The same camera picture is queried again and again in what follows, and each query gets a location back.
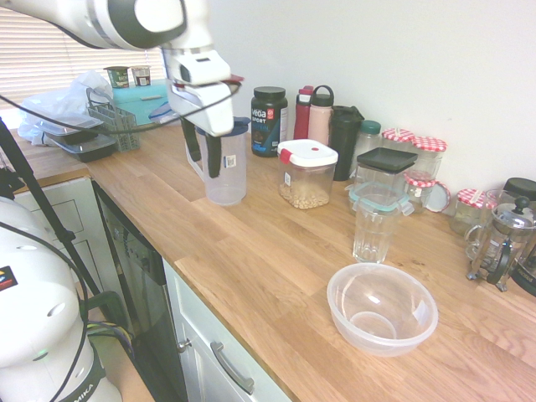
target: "drawer handle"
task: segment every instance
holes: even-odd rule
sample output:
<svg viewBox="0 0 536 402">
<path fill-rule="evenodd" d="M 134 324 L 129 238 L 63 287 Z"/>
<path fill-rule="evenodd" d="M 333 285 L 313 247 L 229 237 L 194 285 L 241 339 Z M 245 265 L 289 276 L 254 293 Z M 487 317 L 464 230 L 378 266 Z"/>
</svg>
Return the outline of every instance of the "drawer handle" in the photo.
<svg viewBox="0 0 536 402">
<path fill-rule="evenodd" d="M 229 363 L 227 363 L 227 360 L 225 360 L 225 356 L 222 353 L 222 350 L 224 350 L 224 345 L 220 342 L 211 342 L 210 348 L 214 352 L 216 359 L 218 359 L 219 364 L 221 364 L 221 367 L 231 377 L 231 379 L 248 395 L 252 395 L 255 381 L 253 379 L 245 379 L 239 373 L 237 373 Z"/>
</svg>

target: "window blind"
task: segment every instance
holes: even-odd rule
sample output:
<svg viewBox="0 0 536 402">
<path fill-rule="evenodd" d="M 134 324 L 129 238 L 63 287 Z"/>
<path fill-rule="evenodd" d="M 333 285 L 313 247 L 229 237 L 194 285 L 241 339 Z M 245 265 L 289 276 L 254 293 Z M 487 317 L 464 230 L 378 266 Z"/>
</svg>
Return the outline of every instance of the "window blind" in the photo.
<svg viewBox="0 0 536 402">
<path fill-rule="evenodd" d="M 86 48 L 50 23 L 0 8 L 0 94 L 12 101 L 69 87 L 87 70 L 108 80 L 103 69 L 112 65 L 150 65 L 152 80 L 164 77 L 160 49 Z M 0 100 L 0 109 L 7 108 Z"/>
</svg>

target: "clear plastic bowl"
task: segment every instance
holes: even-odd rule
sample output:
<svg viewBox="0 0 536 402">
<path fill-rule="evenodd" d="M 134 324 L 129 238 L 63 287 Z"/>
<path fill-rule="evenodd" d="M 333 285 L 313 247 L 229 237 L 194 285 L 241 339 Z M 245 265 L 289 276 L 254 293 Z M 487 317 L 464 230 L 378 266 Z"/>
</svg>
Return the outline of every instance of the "clear plastic bowl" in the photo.
<svg viewBox="0 0 536 402">
<path fill-rule="evenodd" d="M 413 276 L 383 264 L 353 264 L 327 285 L 335 326 L 356 348 L 382 357 L 416 348 L 436 329 L 437 305 Z"/>
</svg>

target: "french press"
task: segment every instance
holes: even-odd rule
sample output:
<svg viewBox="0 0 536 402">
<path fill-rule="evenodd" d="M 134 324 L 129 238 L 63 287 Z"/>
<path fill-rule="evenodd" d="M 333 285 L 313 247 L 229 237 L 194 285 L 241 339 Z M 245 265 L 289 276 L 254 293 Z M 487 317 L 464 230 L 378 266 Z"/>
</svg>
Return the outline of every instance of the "french press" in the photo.
<svg viewBox="0 0 536 402">
<path fill-rule="evenodd" d="M 482 241 L 471 263 L 467 278 L 485 279 L 500 291 L 534 233 L 534 213 L 527 197 L 517 197 L 513 204 L 496 206 L 482 229 Z"/>
</svg>

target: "plastic bag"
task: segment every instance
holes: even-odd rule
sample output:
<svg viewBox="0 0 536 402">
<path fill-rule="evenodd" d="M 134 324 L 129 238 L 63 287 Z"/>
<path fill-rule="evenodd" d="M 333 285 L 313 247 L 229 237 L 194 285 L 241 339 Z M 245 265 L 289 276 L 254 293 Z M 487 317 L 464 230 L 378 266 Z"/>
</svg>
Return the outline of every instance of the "plastic bag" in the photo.
<svg viewBox="0 0 536 402">
<path fill-rule="evenodd" d="M 53 90 L 26 98 L 22 106 L 36 111 L 47 117 L 58 119 L 61 115 L 69 112 L 78 112 L 87 115 L 87 88 L 98 89 L 109 96 L 113 96 L 110 83 L 94 70 L 86 71 L 79 75 L 69 88 Z M 107 102 L 106 98 L 95 96 L 91 98 L 98 102 Z M 18 128 L 18 134 L 32 142 L 32 145 L 55 145 L 35 125 L 42 121 L 41 118 L 20 111 L 23 121 Z"/>
</svg>

